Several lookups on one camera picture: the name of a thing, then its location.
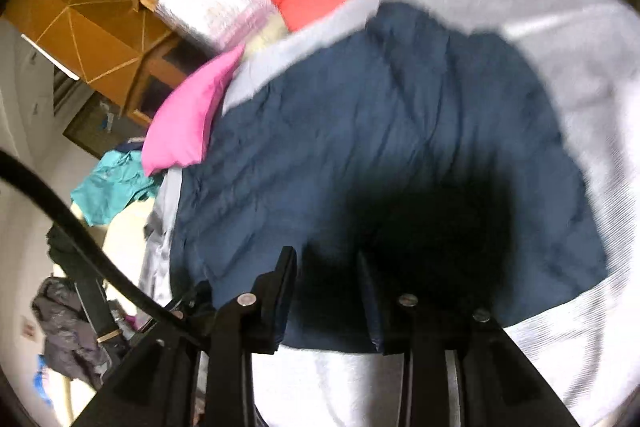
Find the pink pillow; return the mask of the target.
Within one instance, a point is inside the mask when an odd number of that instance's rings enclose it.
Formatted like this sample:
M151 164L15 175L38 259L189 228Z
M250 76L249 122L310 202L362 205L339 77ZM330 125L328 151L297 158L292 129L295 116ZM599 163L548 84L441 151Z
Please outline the pink pillow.
M141 165L145 176L203 161L214 116L244 49L244 44L239 44L213 58L166 98L143 142Z

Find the navy blue padded jacket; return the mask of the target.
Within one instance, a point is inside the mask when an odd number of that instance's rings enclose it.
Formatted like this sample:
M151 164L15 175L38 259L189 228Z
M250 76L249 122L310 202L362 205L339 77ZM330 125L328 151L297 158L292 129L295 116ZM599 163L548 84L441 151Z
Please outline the navy blue padded jacket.
M584 176L522 54L401 2L310 54L213 127L186 168L170 287L215 307L298 256L284 342L368 353L372 306L511 326L608 270Z

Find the teal shirt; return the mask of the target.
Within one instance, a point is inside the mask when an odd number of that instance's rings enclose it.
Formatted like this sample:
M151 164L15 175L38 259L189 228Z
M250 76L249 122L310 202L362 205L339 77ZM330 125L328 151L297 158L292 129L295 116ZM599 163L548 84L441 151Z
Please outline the teal shirt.
M90 227L108 225L132 202L155 198L163 176L147 176L140 150L109 150L70 193Z

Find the dark grey jacket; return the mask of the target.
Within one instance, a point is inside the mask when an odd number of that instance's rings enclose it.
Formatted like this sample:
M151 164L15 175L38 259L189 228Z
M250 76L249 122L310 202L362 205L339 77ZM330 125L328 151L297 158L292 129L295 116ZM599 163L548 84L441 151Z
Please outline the dark grey jacket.
M32 313L44 334L47 367L94 390L128 351L124 309L106 298L96 279L47 277L32 299Z

